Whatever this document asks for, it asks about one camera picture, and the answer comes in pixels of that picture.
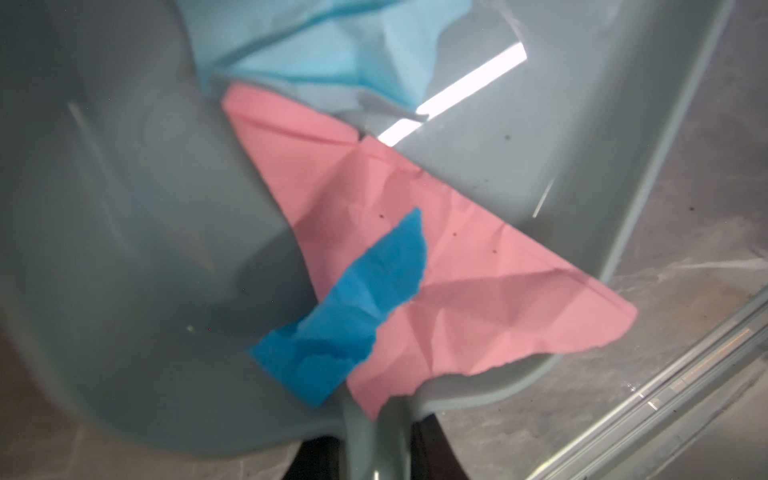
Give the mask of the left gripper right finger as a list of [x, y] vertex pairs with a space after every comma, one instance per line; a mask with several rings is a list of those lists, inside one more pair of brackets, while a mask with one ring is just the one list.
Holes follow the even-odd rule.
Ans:
[[435, 415], [411, 429], [412, 480], [468, 480]]

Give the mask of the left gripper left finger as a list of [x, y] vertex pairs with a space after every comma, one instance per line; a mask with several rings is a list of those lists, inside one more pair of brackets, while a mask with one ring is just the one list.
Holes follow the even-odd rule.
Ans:
[[333, 437], [304, 441], [283, 480], [339, 480], [342, 442]]

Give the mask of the grey-blue dustpan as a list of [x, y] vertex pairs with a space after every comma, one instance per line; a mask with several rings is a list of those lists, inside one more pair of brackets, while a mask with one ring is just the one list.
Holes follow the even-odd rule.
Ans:
[[[400, 148], [612, 276], [729, 1], [476, 1], [431, 90], [526, 59]], [[296, 242], [201, 84], [172, 1], [1, 5], [1, 312], [62, 407], [146, 445], [251, 453], [362, 425], [235, 353], [312, 301]]]

